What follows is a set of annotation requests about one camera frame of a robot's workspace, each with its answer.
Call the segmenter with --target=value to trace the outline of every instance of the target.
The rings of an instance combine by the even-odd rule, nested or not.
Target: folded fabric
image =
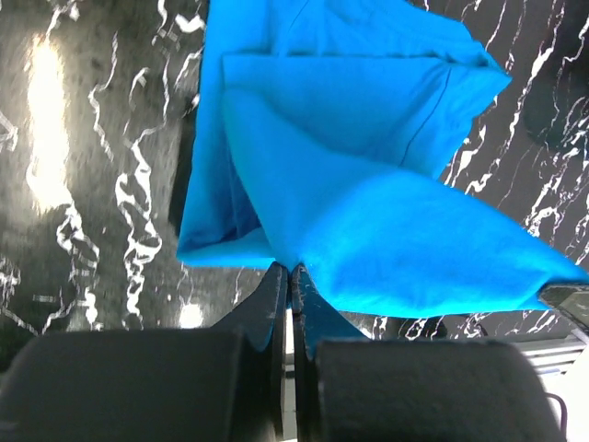
[[[400,0],[216,0],[179,259],[302,262],[335,308],[376,315],[543,308],[543,284],[586,273],[434,180],[508,82]]]

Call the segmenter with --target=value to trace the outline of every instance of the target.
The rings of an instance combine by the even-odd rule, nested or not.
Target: table surface
[[[589,4],[419,6],[462,20],[513,77],[442,181],[588,268]],[[207,9],[0,0],[0,371],[47,331],[209,326],[260,280],[175,258]],[[376,339],[477,337],[477,324],[545,339],[571,327],[550,311],[347,316]]]

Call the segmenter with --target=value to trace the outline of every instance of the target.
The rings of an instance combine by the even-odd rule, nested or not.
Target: blue cloth
[[[545,308],[588,280],[435,179],[509,77],[459,23],[401,0],[211,4],[178,257],[290,269],[335,308]]]

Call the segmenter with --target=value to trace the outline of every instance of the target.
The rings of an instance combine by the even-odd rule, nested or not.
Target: black marble surface
[[[463,20],[514,78],[442,180],[589,268],[589,4],[419,6]],[[211,325],[260,280],[175,258],[206,15],[191,0],[0,0],[0,371],[48,331]],[[347,317],[377,339],[571,327],[554,312]]]

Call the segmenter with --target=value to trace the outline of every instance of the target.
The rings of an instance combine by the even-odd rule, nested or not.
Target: fabric fold
[[[277,260],[291,270],[304,262],[337,309],[418,318],[543,308],[544,284],[587,280],[486,204],[333,152],[255,93],[227,90],[224,111],[232,158]]]

